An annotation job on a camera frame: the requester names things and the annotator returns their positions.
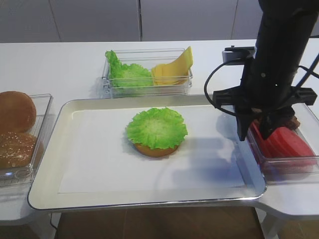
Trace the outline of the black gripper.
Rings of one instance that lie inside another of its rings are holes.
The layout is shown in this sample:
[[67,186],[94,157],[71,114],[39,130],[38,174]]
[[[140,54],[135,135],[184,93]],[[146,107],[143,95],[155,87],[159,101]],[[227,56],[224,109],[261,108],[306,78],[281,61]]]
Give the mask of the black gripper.
[[241,83],[226,90],[215,91],[212,105],[229,115],[236,115],[237,134],[244,141],[251,123],[262,115],[260,134],[267,139],[277,128],[292,119],[291,105],[304,103],[311,106],[317,94],[311,88],[300,85],[274,84],[263,77],[253,75],[253,59],[245,60]]

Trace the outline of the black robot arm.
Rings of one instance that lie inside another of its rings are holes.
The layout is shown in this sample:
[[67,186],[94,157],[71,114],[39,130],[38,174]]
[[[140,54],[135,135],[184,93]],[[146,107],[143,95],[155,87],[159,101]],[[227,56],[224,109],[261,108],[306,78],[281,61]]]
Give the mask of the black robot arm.
[[294,116],[294,104],[311,106],[317,99],[313,89],[303,87],[309,73],[297,85],[292,82],[319,16],[318,1],[261,0],[259,5],[263,16],[255,52],[243,58],[240,85],[208,97],[219,110],[233,106],[240,140],[255,119],[261,120],[260,133],[267,139]]

